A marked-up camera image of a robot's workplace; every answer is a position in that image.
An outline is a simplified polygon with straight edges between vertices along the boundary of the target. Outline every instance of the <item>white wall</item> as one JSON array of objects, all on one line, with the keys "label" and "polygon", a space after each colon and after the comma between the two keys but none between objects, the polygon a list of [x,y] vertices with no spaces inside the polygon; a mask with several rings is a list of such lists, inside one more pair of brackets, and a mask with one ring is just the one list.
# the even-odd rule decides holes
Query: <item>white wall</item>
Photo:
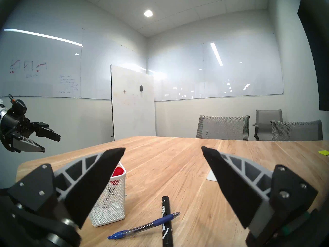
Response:
[{"label": "white wall", "polygon": [[284,95],[156,102],[157,136],[195,138],[198,118],[202,114],[250,115],[249,140],[255,140],[252,124],[256,122],[256,109],[282,109],[283,121],[321,119],[323,138],[328,140],[329,112],[319,111],[313,58],[297,15],[299,2],[270,0],[272,19],[267,10],[236,12],[196,21],[151,37],[148,57],[182,44],[220,39],[236,33],[274,32],[275,28],[284,80]]},{"label": "white wall", "polygon": [[300,0],[269,0],[281,58],[288,121],[321,119],[329,139],[329,111],[319,111],[317,76],[310,45],[297,15]]},{"label": "white wall", "polygon": [[[19,17],[25,12],[51,15],[108,37],[146,56],[146,38],[108,12],[85,0],[23,0],[13,12]],[[8,98],[1,98],[10,108]],[[46,148],[45,153],[11,153],[0,145],[0,188],[14,183],[19,164],[32,159],[61,154],[76,149],[112,141],[111,101],[79,98],[21,97],[27,105],[26,116],[32,121],[50,124],[60,142],[43,137],[31,138]]]},{"label": "white wall", "polygon": [[[221,39],[241,33],[274,32],[267,10],[236,12],[220,15],[151,37],[149,54],[172,47]],[[284,95],[201,98],[155,103],[157,136],[195,138],[199,116],[237,117],[249,115],[249,140],[255,140],[256,109],[282,109],[286,120]]]}]

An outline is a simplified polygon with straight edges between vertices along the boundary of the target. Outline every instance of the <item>chair backrest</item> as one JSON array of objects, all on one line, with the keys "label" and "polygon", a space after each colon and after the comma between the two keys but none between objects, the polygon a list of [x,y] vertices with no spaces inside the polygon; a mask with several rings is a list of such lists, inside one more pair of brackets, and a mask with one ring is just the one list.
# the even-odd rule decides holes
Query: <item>chair backrest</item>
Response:
[{"label": "chair backrest", "polygon": [[249,116],[199,118],[197,138],[222,140],[248,140]]},{"label": "chair backrest", "polygon": [[311,122],[272,121],[272,141],[322,141],[321,120]]},{"label": "chair backrest", "polygon": [[271,120],[282,121],[282,111],[256,110],[256,124],[271,124]]}]

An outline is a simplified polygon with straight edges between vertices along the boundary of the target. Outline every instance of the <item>pen holder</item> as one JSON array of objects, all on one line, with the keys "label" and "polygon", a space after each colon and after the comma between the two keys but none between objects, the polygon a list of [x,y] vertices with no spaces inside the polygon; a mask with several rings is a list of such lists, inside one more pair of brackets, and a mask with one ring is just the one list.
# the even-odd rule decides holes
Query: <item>pen holder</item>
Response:
[{"label": "pen holder", "polygon": [[112,176],[110,178],[109,183],[90,212],[90,221],[94,227],[116,222],[124,219],[125,217],[124,191],[126,169],[120,162],[117,167],[121,167],[123,169],[123,174]]}]

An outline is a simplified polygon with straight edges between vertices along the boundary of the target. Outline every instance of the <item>whiteboard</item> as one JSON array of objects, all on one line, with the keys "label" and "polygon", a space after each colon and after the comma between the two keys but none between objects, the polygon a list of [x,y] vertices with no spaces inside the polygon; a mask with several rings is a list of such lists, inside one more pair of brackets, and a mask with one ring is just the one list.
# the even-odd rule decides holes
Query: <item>whiteboard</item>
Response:
[{"label": "whiteboard", "polygon": [[283,94],[273,33],[245,33],[174,47],[152,55],[148,67],[156,101]]},{"label": "whiteboard", "polygon": [[81,97],[111,99],[111,68],[146,73],[146,58],[105,36],[85,29],[81,55]]},{"label": "whiteboard", "polygon": [[112,94],[115,141],[138,135],[155,136],[152,76],[112,65]]},{"label": "whiteboard", "polygon": [[0,96],[111,99],[110,65],[146,73],[146,58],[91,30],[39,14],[14,14],[0,32]]},{"label": "whiteboard", "polygon": [[[82,43],[82,28],[25,15],[6,27]],[[80,96],[81,46],[18,32],[0,33],[0,96]]]},{"label": "whiteboard", "polygon": [[202,44],[175,47],[148,60],[155,101],[204,96]]}]

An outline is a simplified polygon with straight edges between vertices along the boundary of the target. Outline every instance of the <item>black permanent marker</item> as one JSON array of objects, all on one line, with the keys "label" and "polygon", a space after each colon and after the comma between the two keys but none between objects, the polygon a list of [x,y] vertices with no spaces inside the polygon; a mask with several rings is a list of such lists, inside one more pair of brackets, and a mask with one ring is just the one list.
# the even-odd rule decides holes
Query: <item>black permanent marker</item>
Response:
[{"label": "black permanent marker", "polygon": [[[162,217],[170,214],[169,197],[162,197]],[[173,247],[171,221],[162,224],[162,247]]]}]

